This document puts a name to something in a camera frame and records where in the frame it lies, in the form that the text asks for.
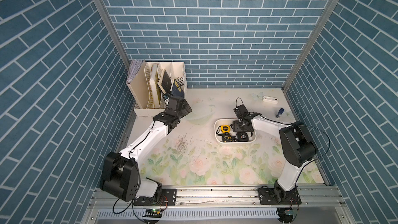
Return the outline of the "black tape measure yellow label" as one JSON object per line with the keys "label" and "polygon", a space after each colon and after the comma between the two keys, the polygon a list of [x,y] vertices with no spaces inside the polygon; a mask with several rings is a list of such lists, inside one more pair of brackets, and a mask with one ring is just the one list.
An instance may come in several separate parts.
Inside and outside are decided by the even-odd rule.
{"label": "black tape measure yellow label", "polygon": [[224,143],[231,143],[235,141],[235,136],[231,135],[230,133],[223,133],[220,136]]}

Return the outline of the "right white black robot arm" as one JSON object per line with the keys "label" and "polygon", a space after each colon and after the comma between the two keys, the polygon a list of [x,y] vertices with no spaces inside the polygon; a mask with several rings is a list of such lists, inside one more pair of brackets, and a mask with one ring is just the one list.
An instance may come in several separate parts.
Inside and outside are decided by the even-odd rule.
{"label": "right white black robot arm", "polygon": [[280,139],[286,162],[273,188],[262,186],[258,189],[260,204],[300,205],[302,202],[297,181],[305,166],[313,161],[318,151],[307,126],[299,121],[283,123],[269,120],[259,113],[249,112],[243,104],[235,107],[234,113],[238,119],[235,125],[240,130],[262,131]]}

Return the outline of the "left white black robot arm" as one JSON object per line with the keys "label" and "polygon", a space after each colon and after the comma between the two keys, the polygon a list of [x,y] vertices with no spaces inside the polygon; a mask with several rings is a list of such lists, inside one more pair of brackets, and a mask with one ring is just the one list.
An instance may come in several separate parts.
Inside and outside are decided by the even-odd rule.
{"label": "left white black robot arm", "polygon": [[132,144],[119,152],[110,152],[104,158],[100,189],[125,202],[143,197],[158,203],[162,184],[141,177],[140,160],[145,159],[158,142],[191,112],[185,98],[171,96],[166,109],[152,118],[149,127]]}

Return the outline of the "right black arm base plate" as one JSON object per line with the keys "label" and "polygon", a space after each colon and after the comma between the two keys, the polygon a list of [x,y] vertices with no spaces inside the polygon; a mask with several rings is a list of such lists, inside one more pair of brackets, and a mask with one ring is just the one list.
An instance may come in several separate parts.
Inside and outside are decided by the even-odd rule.
{"label": "right black arm base plate", "polygon": [[297,188],[290,191],[284,191],[277,187],[269,188],[262,186],[258,189],[258,195],[261,205],[301,205],[302,201]]}

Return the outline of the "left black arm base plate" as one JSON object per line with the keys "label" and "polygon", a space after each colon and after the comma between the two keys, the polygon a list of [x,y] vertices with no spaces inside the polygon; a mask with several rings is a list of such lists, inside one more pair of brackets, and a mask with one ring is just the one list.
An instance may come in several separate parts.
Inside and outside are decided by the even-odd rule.
{"label": "left black arm base plate", "polygon": [[177,189],[165,188],[155,193],[154,197],[138,197],[134,200],[134,206],[174,206],[176,203]]}

